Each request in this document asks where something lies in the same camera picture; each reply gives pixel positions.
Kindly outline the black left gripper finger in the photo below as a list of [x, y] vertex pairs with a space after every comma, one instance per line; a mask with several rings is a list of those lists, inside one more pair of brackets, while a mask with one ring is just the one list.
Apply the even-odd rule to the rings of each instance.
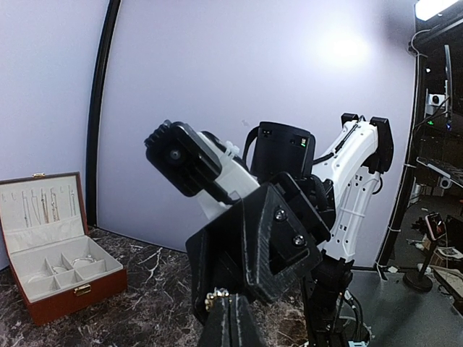
[[247, 298], [239, 294], [230, 298], [230, 346], [267, 346]]

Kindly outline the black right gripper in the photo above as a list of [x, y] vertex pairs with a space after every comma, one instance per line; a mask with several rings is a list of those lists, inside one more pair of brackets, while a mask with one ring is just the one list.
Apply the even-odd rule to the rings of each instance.
[[231, 346], [230, 298], [210, 312], [207, 294], [224, 288], [248, 301], [273, 303], [316, 267], [331, 238], [331, 180], [274, 176], [186, 241], [192, 309], [203, 326], [199, 347]]

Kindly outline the silver stud earring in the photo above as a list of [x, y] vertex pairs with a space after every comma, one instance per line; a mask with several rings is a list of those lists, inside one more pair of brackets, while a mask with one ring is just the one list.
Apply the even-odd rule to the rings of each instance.
[[206, 312], [210, 312], [218, 299], [229, 297], [229, 291], [226, 288], [214, 288], [212, 292], [206, 294], [204, 304]]

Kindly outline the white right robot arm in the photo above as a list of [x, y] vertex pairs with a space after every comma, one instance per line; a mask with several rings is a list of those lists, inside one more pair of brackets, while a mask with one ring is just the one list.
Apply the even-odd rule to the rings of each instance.
[[234, 148], [200, 139], [221, 162], [197, 194], [208, 223], [186, 243], [201, 346], [263, 346], [254, 301], [274, 303], [300, 283], [311, 346], [366, 346], [362, 311], [340, 318], [370, 198], [391, 165], [387, 119], [346, 113], [334, 143], [314, 158], [309, 132], [271, 122], [254, 128], [249, 168]]

